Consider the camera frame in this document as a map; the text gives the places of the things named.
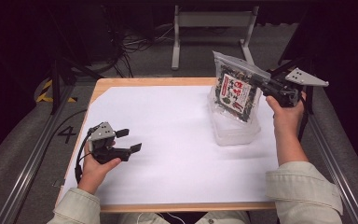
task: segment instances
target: plastic box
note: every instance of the plastic box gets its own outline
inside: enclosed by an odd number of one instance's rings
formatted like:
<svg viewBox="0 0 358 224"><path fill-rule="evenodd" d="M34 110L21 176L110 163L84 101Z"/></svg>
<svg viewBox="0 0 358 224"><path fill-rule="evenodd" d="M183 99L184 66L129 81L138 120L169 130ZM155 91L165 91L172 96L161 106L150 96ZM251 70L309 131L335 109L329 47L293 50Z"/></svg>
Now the plastic box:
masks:
<svg viewBox="0 0 358 224"><path fill-rule="evenodd" d="M255 98L255 107L248 122L236 119L225 109L214 103L214 87L208 95L210 118L213 125L214 139L219 146L247 145L255 140L261 128L258 124L256 112L260 93Z"/></svg>

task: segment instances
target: wooden table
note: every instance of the wooden table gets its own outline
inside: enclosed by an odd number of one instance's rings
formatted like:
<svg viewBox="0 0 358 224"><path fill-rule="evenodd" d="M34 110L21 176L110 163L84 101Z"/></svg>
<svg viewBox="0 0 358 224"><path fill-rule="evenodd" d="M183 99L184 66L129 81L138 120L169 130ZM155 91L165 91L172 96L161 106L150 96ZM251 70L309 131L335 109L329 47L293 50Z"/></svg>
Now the wooden table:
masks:
<svg viewBox="0 0 358 224"><path fill-rule="evenodd" d="M140 87L140 86L212 86L214 77L167 77L167 78L103 78L98 80L91 95L90 104L111 87ZM76 149L81 144L79 136L72 159L76 159ZM274 209L274 202L262 203L170 203L170 204L131 204L131 205L102 205L102 212L180 212L180 211L221 211L221 210L262 210Z"/></svg>

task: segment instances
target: metal frame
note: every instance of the metal frame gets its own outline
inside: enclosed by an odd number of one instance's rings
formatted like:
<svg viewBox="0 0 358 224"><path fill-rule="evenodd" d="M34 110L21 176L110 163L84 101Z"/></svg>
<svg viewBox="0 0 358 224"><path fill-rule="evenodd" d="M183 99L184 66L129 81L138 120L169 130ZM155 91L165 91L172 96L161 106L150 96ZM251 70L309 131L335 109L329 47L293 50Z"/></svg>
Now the metal frame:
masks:
<svg viewBox="0 0 358 224"><path fill-rule="evenodd" d="M74 86L64 87L61 102L65 102L65 100L70 97L73 88ZM34 146L34 150L32 151L28 161L22 169L16 184L14 185L10 195L7 198L7 201L5 202L5 205L0 212L0 224L13 223L19 215L21 206L25 200L26 195L28 194L28 190L32 186L32 182L34 181L37 170L42 163L48 140L54 131L54 127L64 106L65 104L60 104L56 110L56 113L50 115L48 118L43 132L37 140L36 145Z"/></svg>
<svg viewBox="0 0 358 224"><path fill-rule="evenodd" d="M245 60L248 63L255 64L249 50L249 42L253 29L255 27L255 19L257 18L258 7L254 7L253 11L235 11L235 12L189 12L179 11L179 6L175 6L174 31L175 38L172 53L172 70L179 69L180 55L180 27L245 27L246 37L240 39Z"/></svg>
<svg viewBox="0 0 358 224"><path fill-rule="evenodd" d="M313 135L316 137L316 140L320 147L320 152L324 158L324 163L327 166L327 169L330 172L330 175L333 177L335 184L339 187L342 201L345 204L345 207L348 210L348 213L351 216L351 220L354 224L358 224L358 202L354 198L351 188L347 181L347 178L342 173L339 165L334 158L334 155L330 149L330 146L327 144L327 141L324 138L324 135L319 127L319 124L314 117L314 115L309 116L309 123L312 129Z"/></svg>

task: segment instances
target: metal bracket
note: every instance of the metal bracket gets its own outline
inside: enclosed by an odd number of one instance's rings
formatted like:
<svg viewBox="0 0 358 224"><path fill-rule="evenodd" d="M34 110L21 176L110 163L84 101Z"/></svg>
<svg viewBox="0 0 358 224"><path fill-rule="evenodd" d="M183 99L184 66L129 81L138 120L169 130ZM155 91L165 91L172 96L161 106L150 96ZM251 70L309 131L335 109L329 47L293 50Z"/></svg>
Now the metal bracket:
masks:
<svg viewBox="0 0 358 224"><path fill-rule="evenodd" d="M329 85L328 81L323 81L311 74L308 74L299 68L293 70L289 75L285 77L286 80L303 85L303 86L322 86Z"/></svg>
<svg viewBox="0 0 358 224"><path fill-rule="evenodd" d="M100 124L100 127L94 133L91 134L89 140L95 141L95 140L100 140L100 139L115 137L115 136L116 136L116 132L113 131L112 126L110 126L110 124L107 121L105 121Z"/></svg>

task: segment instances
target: person's left hand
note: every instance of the person's left hand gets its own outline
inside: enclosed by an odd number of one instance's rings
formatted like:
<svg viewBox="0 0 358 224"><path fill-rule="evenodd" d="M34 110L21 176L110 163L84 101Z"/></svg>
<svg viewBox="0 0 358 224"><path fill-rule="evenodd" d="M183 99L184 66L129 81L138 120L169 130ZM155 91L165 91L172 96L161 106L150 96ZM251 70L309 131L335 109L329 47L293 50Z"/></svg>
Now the person's left hand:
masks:
<svg viewBox="0 0 358 224"><path fill-rule="evenodd" d="M90 143L87 142L84 146L84 154L88 155L89 153ZM90 194L95 194L97 188L103 183L106 174L120 163L121 159L116 158L105 164L100 164L91 155L86 156L83 162L83 175L77 188L83 189Z"/></svg>

